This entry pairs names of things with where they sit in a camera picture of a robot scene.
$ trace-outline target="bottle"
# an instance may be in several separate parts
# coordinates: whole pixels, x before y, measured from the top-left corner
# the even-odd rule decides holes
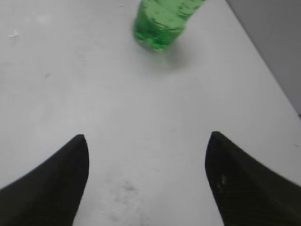
[[[135,38],[154,50],[167,48],[204,1],[142,0],[134,23]]]

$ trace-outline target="gray wall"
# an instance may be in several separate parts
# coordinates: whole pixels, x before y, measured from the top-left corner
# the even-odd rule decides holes
[[[301,114],[301,0],[228,0]]]

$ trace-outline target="white floor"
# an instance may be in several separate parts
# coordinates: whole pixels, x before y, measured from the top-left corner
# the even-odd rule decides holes
[[[133,40],[139,0],[0,2],[0,187],[86,136],[75,226],[221,226],[210,134],[301,185],[301,122],[224,0],[163,56]]]

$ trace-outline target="green plastic bottle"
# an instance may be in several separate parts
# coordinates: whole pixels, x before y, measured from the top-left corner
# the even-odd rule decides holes
[[[205,0],[142,0],[134,24],[136,39],[155,50],[168,47]]]

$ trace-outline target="floor stain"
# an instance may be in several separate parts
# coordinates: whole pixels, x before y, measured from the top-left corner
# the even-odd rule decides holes
[[[51,76],[51,73],[46,73],[45,74],[45,79],[49,78]]]

